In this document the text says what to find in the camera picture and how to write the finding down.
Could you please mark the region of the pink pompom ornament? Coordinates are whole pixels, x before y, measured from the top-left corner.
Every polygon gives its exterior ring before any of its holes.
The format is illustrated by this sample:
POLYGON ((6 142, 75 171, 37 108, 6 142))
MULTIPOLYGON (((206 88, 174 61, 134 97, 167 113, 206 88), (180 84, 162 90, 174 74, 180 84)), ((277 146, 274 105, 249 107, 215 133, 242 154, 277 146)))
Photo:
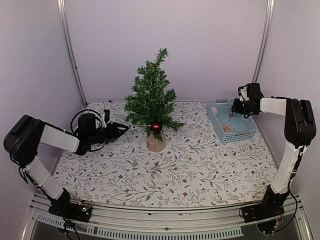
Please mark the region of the pink pompom ornament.
POLYGON ((218 109, 217 109, 216 107, 212 107, 211 109, 212 109, 212 112, 213 112, 215 115, 218 114, 218 109))

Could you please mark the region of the wooden tree stump base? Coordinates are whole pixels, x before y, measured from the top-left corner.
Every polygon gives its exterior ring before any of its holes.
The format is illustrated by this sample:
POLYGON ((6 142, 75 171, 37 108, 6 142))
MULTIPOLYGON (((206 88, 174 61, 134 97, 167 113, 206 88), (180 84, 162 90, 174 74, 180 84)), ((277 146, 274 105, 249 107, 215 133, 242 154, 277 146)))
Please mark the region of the wooden tree stump base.
POLYGON ((150 135, 146 139, 147 148, 152 152, 160 152, 166 148, 166 136, 161 134, 162 140, 154 138, 153 135, 150 135))

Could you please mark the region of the dark red bauble ornament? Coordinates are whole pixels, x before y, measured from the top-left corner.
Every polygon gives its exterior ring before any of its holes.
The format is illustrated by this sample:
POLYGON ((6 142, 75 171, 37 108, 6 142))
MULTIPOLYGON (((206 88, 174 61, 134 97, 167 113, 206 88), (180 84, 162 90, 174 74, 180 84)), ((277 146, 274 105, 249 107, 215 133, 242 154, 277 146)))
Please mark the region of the dark red bauble ornament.
POLYGON ((158 134, 162 131, 163 125, 158 121, 153 121, 150 125, 150 129, 154 134, 158 134))

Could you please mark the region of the small green christmas tree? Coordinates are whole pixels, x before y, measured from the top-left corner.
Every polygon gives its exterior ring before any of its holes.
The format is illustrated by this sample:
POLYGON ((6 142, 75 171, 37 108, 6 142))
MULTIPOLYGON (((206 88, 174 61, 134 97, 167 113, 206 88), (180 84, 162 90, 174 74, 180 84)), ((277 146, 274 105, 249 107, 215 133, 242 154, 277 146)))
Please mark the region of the small green christmas tree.
POLYGON ((176 92, 169 89, 170 81, 162 65, 170 56, 167 48, 160 48, 155 53, 154 60, 145 60, 136 70, 136 76, 131 87, 132 94, 125 99, 124 110, 126 121, 143 128, 147 136, 162 140, 160 133, 153 133, 150 126, 154 121, 160 122, 162 127, 179 131, 184 123, 174 120, 176 92))

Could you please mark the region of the small red berry sprig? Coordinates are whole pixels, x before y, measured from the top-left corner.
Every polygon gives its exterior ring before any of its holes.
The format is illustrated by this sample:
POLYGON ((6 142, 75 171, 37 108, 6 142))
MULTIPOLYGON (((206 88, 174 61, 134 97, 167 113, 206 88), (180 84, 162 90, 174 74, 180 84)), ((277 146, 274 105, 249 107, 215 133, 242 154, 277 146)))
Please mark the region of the small red berry sprig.
POLYGON ((231 112, 230 114, 229 114, 229 119, 228 119, 228 122, 230 122, 231 121, 231 119, 232 119, 232 117, 234 116, 234 113, 233 112, 231 112))

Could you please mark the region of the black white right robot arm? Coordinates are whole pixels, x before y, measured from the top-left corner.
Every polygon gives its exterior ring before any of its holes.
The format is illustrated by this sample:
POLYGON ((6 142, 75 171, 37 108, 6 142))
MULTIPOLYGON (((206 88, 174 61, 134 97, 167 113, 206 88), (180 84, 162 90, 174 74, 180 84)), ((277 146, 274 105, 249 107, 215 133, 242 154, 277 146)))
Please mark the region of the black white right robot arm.
POLYGON ((285 150, 277 174, 267 187, 258 213, 269 218, 290 194, 290 183, 296 176, 303 155, 316 136, 316 122, 309 100, 287 97, 264 97, 259 83, 248 83, 237 89, 231 111, 244 118, 260 113, 284 116, 285 150))

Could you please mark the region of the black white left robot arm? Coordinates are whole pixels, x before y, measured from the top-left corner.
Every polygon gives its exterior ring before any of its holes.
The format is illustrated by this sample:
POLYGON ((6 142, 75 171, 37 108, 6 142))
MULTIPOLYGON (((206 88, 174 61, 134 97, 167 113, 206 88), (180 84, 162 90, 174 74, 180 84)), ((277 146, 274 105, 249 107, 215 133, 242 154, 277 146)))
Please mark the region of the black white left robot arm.
POLYGON ((52 201, 55 209, 63 216, 74 213, 70 193, 58 183, 47 168, 48 161, 42 161, 44 151, 69 152, 78 156, 95 152, 124 135, 129 126, 111 122, 109 114, 101 117, 84 113, 74 118, 76 126, 70 130, 59 128, 44 120, 23 115, 3 140, 3 147, 10 160, 18 165, 21 175, 39 188, 52 201))

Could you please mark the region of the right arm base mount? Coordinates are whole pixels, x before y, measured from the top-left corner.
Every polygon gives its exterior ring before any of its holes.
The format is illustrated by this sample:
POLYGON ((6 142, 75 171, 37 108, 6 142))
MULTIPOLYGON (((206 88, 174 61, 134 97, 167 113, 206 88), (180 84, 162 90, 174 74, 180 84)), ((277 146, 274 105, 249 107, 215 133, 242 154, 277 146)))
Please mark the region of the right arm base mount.
POLYGON ((279 220, 273 220, 268 222, 259 223, 257 225, 258 230, 264 235, 272 235, 281 232, 286 227, 288 227, 294 220, 298 210, 298 200, 292 194, 291 190, 288 188, 287 192, 279 194, 274 193, 270 186, 267 187, 263 199, 261 202, 249 206, 245 206, 245 203, 239 208, 238 215, 244 219, 245 223, 265 220, 268 218, 280 216, 279 220), (295 202, 295 209, 290 220, 279 228, 284 217, 284 202, 288 196, 291 196, 295 202))

